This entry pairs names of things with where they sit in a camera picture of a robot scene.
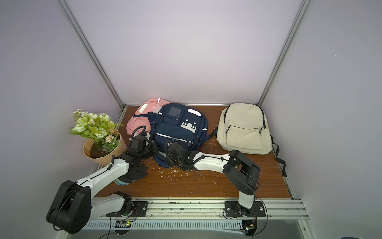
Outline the cream canvas backpack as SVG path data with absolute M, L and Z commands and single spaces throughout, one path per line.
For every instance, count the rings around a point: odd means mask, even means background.
M 227 151 L 239 150 L 246 154 L 266 155 L 275 152 L 281 164 L 281 173 L 286 177 L 286 162 L 279 158 L 280 148 L 270 134 L 264 111 L 257 105 L 234 103 L 225 108 L 213 135 Z

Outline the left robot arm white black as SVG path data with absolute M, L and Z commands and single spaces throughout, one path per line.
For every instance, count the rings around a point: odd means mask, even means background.
M 54 230 L 64 230 L 73 235 L 100 216 L 132 213 L 131 196 L 122 192 L 107 197 L 97 197 L 97 194 L 116 179 L 122 185 L 143 179 L 148 174 L 143 160 L 155 153 L 157 148 L 149 133 L 133 136 L 127 150 L 113 156 L 111 163 L 104 168 L 77 181 L 63 182 L 48 210 L 46 221 Z

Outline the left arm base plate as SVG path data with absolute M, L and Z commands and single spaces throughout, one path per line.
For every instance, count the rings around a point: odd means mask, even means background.
M 132 201 L 123 206 L 120 211 L 108 213 L 107 216 L 111 217 L 145 217 L 148 210 L 147 201 Z

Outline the navy blue backpack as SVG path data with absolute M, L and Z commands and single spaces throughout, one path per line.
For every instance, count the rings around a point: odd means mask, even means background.
M 159 113 L 149 112 L 139 116 L 147 117 L 150 122 L 150 135 L 158 148 L 158 154 L 153 159 L 164 168 L 170 167 L 165 156 L 168 141 L 178 142 L 188 150 L 197 150 L 216 135 L 208 134 L 209 122 L 203 113 L 177 103 L 164 105 Z

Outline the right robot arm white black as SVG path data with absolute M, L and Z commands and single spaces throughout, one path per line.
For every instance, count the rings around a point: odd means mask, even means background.
M 238 204 L 250 210 L 255 201 L 261 167 L 238 150 L 227 154 L 206 154 L 190 151 L 178 142 L 165 144 L 169 162 L 183 171 L 212 171 L 224 174 L 239 191 Z

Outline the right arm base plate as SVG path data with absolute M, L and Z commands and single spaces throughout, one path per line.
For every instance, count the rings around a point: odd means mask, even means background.
M 224 202 L 224 214 L 228 218 L 237 217 L 266 217 L 265 206 L 260 201 L 255 201 L 250 209 L 241 206 L 238 201 L 225 201 Z

